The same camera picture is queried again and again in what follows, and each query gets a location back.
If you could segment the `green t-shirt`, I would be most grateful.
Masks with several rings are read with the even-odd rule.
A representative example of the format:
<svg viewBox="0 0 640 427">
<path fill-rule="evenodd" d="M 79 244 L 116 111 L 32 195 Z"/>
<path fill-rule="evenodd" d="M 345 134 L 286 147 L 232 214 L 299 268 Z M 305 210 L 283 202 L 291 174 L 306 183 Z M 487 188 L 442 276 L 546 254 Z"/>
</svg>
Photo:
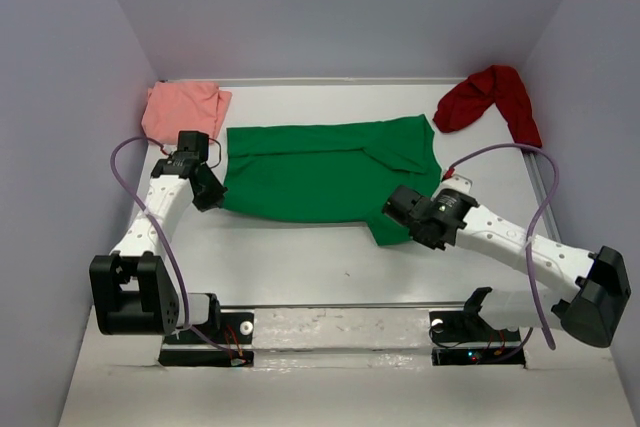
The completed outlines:
<svg viewBox="0 0 640 427">
<path fill-rule="evenodd" d="M 400 185 L 423 195 L 436 190 L 442 168 L 433 143 L 423 115 L 230 128 L 224 207 L 281 222 L 363 223 L 377 245 L 402 244 L 408 231 L 382 208 Z"/>
</svg>

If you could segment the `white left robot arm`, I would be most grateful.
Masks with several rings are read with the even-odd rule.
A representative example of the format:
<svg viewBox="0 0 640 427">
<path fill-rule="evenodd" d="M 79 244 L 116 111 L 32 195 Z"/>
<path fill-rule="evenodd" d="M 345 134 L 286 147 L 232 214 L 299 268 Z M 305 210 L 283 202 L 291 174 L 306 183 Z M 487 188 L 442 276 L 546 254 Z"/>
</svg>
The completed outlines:
<svg viewBox="0 0 640 427">
<path fill-rule="evenodd" d="M 182 131 L 176 148 L 154 165 L 147 193 L 140 197 L 118 171 L 111 172 L 138 212 L 107 255 L 97 255 L 89 277 L 97 324 L 104 335 L 162 335 L 189 331 L 209 342 L 221 330 L 214 294 L 188 291 L 171 248 L 171 238 L 188 207 L 200 212 L 221 207 L 225 187 L 208 163 L 211 138 Z"/>
</svg>

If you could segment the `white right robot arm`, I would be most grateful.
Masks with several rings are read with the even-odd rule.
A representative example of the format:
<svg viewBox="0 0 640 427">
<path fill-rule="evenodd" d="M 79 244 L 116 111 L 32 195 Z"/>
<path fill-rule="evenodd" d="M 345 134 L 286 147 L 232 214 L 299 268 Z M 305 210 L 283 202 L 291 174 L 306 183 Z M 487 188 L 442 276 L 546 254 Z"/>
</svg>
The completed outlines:
<svg viewBox="0 0 640 427">
<path fill-rule="evenodd" d="M 489 257 L 527 276 L 525 291 L 474 291 L 460 315 L 462 331 L 482 339 L 494 329 L 543 328 L 566 332 L 597 348 L 612 344 L 631 296 L 622 254 L 593 252 L 526 230 L 445 182 L 433 197 L 398 187 L 382 209 L 432 250 L 449 246 Z"/>
</svg>

